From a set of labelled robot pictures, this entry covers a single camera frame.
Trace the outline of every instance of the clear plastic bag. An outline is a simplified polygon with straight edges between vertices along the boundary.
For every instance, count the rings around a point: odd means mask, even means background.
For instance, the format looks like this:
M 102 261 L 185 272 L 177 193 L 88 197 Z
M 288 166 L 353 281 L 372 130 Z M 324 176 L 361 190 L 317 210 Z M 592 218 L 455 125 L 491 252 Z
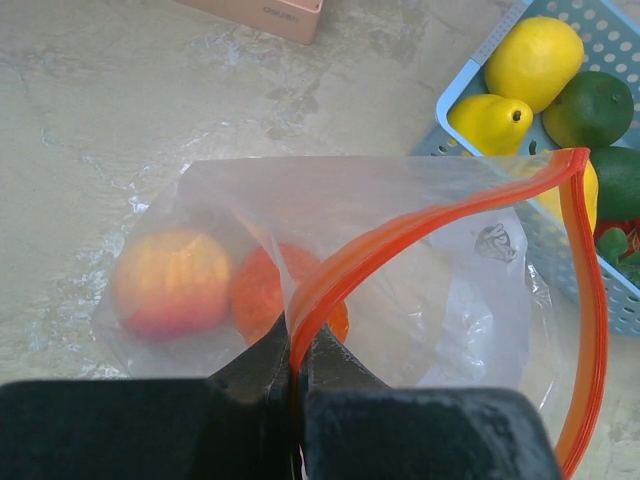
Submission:
M 551 409 L 560 347 L 520 218 L 527 199 L 561 185 L 581 296 L 594 302 L 574 387 L 587 403 L 572 403 L 558 446 L 573 458 L 606 358 L 579 188 L 587 155 L 194 163 L 131 233 L 94 327 L 131 376 L 208 376 L 266 333 L 280 305 L 294 371 L 326 322 L 391 386 L 503 386 Z

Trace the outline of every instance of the lemon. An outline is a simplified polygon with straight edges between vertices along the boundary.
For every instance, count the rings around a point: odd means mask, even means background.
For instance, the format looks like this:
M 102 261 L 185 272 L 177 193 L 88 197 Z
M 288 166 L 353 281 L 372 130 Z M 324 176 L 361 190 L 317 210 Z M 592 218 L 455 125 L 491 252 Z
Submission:
M 578 73 L 584 45 L 561 20 L 532 17 L 517 23 L 485 65 L 490 93 L 527 103 L 533 113 L 547 108 Z
M 596 171 L 593 168 L 593 165 L 589 161 L 587 162 L 587 166 L 584 171 L 584 199 L 587 207 L 587 216 L 589 217 L 591 233 L 594 232 L 596 228 L 596 221 L 598 220 L 598 190 L 598 177 L 596 176 Z M 541 193 L 535 199 L 542 208 L 548 211 L 559 221 L 563 221 L 562 208 L 560 207 L 560 191 L 557 187 Z

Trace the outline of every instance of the peach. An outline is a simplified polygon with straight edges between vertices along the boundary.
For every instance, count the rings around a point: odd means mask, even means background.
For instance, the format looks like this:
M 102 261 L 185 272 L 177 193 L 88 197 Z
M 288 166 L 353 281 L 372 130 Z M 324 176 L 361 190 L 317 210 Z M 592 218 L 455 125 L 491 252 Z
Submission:
M 226 318 L 231 260 L 197 230 L 155 233 L 117 261 L 111 298 L 121 324 L 136 335 L 170 340 L 208 331 Z

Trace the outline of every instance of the table surface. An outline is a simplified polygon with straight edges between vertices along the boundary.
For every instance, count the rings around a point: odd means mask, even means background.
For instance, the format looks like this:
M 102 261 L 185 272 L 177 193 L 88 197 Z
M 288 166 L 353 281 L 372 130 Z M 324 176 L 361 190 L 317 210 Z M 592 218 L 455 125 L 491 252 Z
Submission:
M 0 382 L 121 376 L 89 318 L 163 186 L 203 159 L 408 154 L 509 6 L 326 0 L 306 47 L 169 0 L 1 2 Z M 611 338 L 575 478 L 640 477 L 639 342 Z

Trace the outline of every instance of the yellow fruit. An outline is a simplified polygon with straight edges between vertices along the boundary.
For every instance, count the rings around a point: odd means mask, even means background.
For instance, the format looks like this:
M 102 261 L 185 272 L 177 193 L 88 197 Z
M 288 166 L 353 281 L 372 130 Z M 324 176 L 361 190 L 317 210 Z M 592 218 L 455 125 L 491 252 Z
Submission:
M 487 93 L 461 100 L 447 119 L 483 155 L 516 155 L 533 113 L 526 103 Z
M 547 108 L 578 73 L 584 57 L 580 36 L 549 17 L 516 24 L 485 65 L 490 93 L 527 103 L 533 113 Z
M 596 221 L 598 219 L 598 177 L 596 171 L 591 165 L 591 162 L 587 162 L 587 167 L 584 171 L 584 199 L 587 206 L 587 215 L 589 217 L 589 226 L 591 227 L 591 233 L 596 228 Z M 546 211 L 551 213 L 559 221 L 562 220 L 562 209 L 560 207 L 560 192 L 557 188 L 544 192 L 535 198 L 538 203 Z

